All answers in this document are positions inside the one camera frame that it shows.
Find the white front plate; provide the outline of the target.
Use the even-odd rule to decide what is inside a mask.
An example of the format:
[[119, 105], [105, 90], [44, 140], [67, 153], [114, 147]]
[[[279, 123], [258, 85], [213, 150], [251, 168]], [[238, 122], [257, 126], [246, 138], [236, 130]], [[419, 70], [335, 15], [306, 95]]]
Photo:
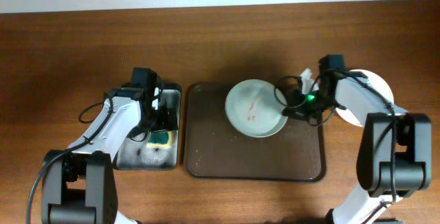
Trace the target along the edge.
[[[393, 92], [388, 85], [388, 83], [379, 75], [376, 73], [365, 70], [365, 69], [352, 69], [352, 73], [354, 72], [361, 72], [363, 73], [369, 80], [369, 82], [372, 84], [372, 86], [381, 94], [383, 95], [387, 100], [394, 103], [394, 95]], [[363, 125], [359, 122], [359, 120], [350, 112], [350, 110], [342, 110], [342, 109], [336, 109], [336, 113], [346, 122], [349, 124], [352, 124], [354, 126], [363, 127]]]

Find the green and yellow sponge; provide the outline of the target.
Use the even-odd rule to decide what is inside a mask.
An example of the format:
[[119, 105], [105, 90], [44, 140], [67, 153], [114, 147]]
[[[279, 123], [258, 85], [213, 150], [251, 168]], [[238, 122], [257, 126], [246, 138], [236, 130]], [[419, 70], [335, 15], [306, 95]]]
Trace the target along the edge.
[[173, 143], [172, 131], [150, 133], [146, 145], [153, 148], [169, 148]]

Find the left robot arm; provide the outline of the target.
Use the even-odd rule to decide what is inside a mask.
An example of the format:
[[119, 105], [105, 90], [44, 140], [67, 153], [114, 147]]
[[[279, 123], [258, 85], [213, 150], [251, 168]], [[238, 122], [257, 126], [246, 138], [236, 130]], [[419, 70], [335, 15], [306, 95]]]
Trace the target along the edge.
[[114, 170], [177, 165], [182, 89], [118, 87], [66, 150], [51, 150], [36, 179], [43, 223], [133, 223], [118, 207]]

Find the pale green stained plate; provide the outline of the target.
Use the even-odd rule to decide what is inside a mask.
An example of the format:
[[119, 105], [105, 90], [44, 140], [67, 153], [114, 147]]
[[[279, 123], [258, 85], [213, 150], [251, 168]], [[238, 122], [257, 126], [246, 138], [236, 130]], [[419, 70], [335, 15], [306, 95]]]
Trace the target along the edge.
[[225, 113], [231, 125], [249, 137], [269, 137], [287, 123], [282, 114], [287, 101], [281, 91], [264, 80], [244, 80], [231, 88]]

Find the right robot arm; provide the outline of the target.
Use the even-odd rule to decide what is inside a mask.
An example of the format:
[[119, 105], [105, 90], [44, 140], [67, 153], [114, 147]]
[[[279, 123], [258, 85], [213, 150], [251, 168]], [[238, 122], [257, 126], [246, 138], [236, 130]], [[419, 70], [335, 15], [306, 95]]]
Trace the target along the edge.
[[326, 223], [374, 223], [402, 199], [426, 189], [432, 178], [431, 121], [385, 98], [361, 71], [323, 69], [316, 78], [285, 76], [276, 83], [287, 99], [283, 115], [322, 126], [327, 109], [349, 110], [363, 127], [357, 185]]

